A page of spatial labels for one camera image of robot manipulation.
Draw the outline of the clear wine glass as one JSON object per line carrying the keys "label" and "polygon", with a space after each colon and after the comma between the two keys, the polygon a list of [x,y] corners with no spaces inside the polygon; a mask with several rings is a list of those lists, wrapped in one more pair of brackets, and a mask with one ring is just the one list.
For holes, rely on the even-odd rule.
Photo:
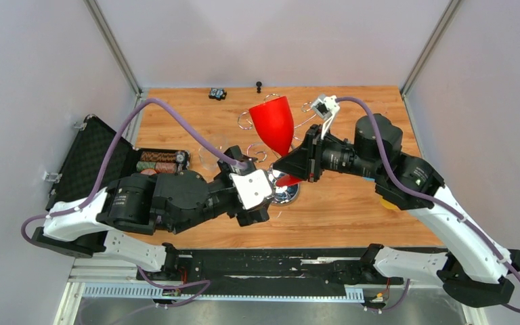
{"label": "clear wine glass", "polygon": [[198,150],[198,155],[202,167],[208,171],[214,171],[218,168],[218,158],[208,151],[204,146],[201,146]]}

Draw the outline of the red wine glass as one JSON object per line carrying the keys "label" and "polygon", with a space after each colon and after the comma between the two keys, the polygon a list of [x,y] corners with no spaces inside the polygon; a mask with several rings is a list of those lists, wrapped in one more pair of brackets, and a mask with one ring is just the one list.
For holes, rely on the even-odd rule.
{"label": "red wine glass", "polygon": [[253,106],[248,110],[262,142],[283,158],[290,152],[294,135],[293,114],[286,96]]}

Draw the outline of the chrome wine glass rack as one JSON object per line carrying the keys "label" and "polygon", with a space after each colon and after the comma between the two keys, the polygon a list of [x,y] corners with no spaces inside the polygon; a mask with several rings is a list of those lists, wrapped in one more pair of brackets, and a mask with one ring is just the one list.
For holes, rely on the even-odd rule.
{"label": "chrome wine glass rack", "polygon": [[[281,96],[284,96],[284,95],[280,95],[278,93],[270,93],[264,97],[261,104],[263,102],[266,102],[268,100],[272,100],[272,99],[275,99],[275,98],[278,98]],[[294,135],[293,135],[293,139],[292,139],[292,144],[290,146],[290,151],[292,151],[300,142],[300,138],[297,135],[297,131],[300,129],[300,127],[302,127],[303,125],[312,121],[316,117],[314,114],[313,115],[308,114],[310,105],[311,105],[310,102],[305,102],[301,106],[301,112],[306,116],[304,121],[301,121],[300,123],[296,123],[296,122],[294,122],[294,117],[293,117]],[[246,131],[253,130],[256,132],[254,125],[253,125],[252,118],[251,118],[250,114],[248,113],[248,110],[246,110],[238,115],[236,123],[237,123],[237,126],[242,130],[246,130]],[[260,145],[265,146],[265,148],[267,150],[271,150],[262,142],[261,139],[259,142],[249,145],[248,149],[250,150],[250,149],[254,148],[255,146],[260,146]],[[280,158],[280,156],[276,152],[274,152],[273,150],[271,150],[271,151],[276,158]],[[279,186],[278,182],[281,179],[285,179],[286,176],[285,176],[285,173],[274,169],[273,165],[269,166],[268,176],[269,176],[269,180],[271,181],[271,183],[274,187],[274,190],[275,190],[275,194],[272,199],[273,205],[285,206],[285,205],[289,205],[289,204],[293,203],[294,201],[296,201],[298,199],[299,194],[300,194],[299,182],[286,180],[282,186]]]}

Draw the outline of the clear champagne flute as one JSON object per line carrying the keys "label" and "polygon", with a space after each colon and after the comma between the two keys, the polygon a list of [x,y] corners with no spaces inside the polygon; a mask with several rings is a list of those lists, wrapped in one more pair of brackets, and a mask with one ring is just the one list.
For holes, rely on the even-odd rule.
{"label": "clear champagne flute", "polygon": [[368,106],[374,114],[381,114],[384,117],[388,116],[389,107],[386,103],[380,101],[368,102]]}

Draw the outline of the yellow wine glass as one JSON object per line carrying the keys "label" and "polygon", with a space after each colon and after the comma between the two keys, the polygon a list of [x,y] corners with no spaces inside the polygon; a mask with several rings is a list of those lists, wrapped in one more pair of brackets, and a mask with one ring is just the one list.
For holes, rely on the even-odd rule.
{"label": "yellow wine glass", "polygon": [[391,211],[397,211],[399,210],[399,207],[396,204],[393,204],[389,202],[388,200],[385,200],[384,198],[380,198],[381,205]]}

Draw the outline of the clear ribbed goblet glass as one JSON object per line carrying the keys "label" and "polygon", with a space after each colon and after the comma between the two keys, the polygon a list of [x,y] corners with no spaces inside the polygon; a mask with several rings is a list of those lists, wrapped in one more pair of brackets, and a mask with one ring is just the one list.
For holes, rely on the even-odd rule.
{"label": "clear ribbed goblet glass", "polygon": [[229,147],[229,141],[226,135],[216,133],[210,136],[209,142],[219,151],[224,153]]}

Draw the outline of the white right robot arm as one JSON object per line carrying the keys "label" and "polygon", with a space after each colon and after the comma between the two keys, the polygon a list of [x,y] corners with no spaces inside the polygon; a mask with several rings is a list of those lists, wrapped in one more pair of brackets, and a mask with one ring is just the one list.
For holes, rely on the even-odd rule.
{"label": "white right robot arm", "polygon": [[360,275],[367,282],[405,278],[440,286],[470,307],[507,305],[520,271],[520,251],[496,244],[453,197],[443,177],[422,158],[402,152],[402,130],[380,115],[355,124],[349,143],[311,126],[300,146],[279,158],[279,186],[316,182],[325,171],[372,179],[376,193],[426,225],[445,245],[444,253],[401,251],[371,244],[362,255]]}

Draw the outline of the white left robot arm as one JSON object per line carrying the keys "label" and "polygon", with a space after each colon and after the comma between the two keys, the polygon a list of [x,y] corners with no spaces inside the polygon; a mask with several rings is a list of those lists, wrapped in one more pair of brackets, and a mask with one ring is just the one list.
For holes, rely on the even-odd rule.
{"label": "white left robot arm", "polygon": [[176,248],[142,242],[136,234],[178,234],[224,214],[242,227],[269,219],[274,189],[268,173],[237,146],[226,153],[244,167],[220,162],[210,182],[191,170],[136,173],[111,182],[91,198],[58,202],[29,242],[76,258],[101,255],[126,261],[174,279],[181,264]]}

